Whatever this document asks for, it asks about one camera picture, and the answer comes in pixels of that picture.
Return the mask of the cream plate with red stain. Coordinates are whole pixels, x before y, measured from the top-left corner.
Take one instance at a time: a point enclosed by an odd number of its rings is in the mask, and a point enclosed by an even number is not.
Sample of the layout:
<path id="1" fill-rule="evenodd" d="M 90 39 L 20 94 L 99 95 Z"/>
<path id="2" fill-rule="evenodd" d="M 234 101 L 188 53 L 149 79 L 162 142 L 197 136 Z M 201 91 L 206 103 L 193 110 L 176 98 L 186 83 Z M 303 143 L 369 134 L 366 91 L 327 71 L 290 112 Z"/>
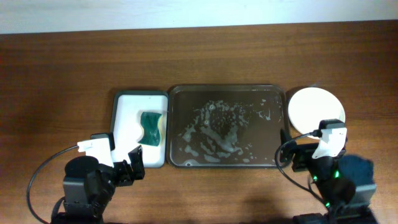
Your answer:
<path id="1" fill-rule="evenodd" d="M 320 121 L 338 119 L 346 121 L 340 100 L 327 90 L 317 87 L 302 88 L 292 95 L 288 104 L 292 126 L 301 134 L 319 127 Z"/>

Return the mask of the green yellow sponge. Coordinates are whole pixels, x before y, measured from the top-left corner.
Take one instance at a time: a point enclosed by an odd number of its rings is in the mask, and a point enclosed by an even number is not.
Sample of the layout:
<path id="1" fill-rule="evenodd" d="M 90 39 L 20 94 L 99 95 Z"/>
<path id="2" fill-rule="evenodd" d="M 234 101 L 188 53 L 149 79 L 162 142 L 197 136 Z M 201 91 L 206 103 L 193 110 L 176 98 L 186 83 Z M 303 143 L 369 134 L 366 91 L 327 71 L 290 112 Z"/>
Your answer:
<path id="1" fill-rule="evenodd" d="M 159 122 L 162 114 L 145 111 L 141 114 L 140 125 L 143 130 L 142 138 L 139 144 L 148 146 L 158 146 L 161 142 L 161 133 L 159 130 Z"/>

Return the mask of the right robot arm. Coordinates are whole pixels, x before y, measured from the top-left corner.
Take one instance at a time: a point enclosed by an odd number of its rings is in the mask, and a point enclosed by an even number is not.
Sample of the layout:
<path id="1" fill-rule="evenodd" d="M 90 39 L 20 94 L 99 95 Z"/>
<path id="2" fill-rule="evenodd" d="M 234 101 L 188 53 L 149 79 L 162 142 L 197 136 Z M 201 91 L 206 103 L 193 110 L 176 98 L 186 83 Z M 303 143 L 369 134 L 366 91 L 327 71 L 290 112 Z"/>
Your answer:
<path id="1" fill-rule="evenodd" d="M 279 172 L 291 183 L 310 193 L 327 209 L 325 214 L 296 215 L 293 223 L 377 223 L 370 209 L 370 200 L 376 191 L 374 164 L 357 155 L 345 155 L 342 150 L 336 157 L 314 159 L 317 143 L 298 145 L 296 140 L 309 133 L 290 137 L 280 131 L 281 145 L 275 152 L 275 164 Z M 294 172 L 309 172 L 307 186 L 289 177 L 281 164 L 293 162 Z"/>

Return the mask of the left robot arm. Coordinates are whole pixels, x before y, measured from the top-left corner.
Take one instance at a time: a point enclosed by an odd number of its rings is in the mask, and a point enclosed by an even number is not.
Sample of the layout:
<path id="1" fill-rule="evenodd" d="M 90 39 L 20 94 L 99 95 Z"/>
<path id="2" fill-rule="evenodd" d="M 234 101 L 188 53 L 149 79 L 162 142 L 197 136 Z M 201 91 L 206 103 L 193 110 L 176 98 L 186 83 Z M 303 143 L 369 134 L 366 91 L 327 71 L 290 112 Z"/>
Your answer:
<path id="1" fill-rule="evenodd" d="M 103 223 L 103 213 L 117 187 L 130 186 L 145 176 L 142 147 L 128 153 L 114 166 L 99 163 L 92 156 L 80 156 L 65 166 L 65 196 L 54 206 L 52 223 Z"/>

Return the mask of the white sponge tray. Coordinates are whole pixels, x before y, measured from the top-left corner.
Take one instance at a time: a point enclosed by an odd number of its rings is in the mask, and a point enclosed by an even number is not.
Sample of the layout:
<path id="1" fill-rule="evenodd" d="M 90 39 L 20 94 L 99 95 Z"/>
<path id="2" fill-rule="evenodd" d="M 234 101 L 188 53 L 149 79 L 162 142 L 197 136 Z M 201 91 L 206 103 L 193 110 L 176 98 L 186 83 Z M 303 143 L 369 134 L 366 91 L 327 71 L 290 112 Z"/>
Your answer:
<path id="1" fill-rule="evenodd" d="M 114 97 L 110 131 L 114 136 L 113 161 L 129 161 L 128 153 L 140 145 L 144 136 L 141 114 L 160 114 L 157 129 L 160 143 L 157 146 L 142 145 L 142 160 L 146 168 L 160 168 L 165 163 L 167 115 L 169 96 L 164 91 L 123 90 Z"/>

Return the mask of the dark brown serving tray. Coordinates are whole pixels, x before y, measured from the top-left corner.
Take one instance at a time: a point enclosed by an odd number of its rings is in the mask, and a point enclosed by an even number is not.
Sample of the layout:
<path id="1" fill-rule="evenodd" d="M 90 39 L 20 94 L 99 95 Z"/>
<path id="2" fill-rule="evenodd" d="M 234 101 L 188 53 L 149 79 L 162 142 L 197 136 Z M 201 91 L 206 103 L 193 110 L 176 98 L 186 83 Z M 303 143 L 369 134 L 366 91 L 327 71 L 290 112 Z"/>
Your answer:
<path id="1" fill-rule="evenodd" d="M 289 131 L 289 118 L 278 86 L 179 85 L 169 91 L 171 166 L 274 169 L 283 131 Z"/>

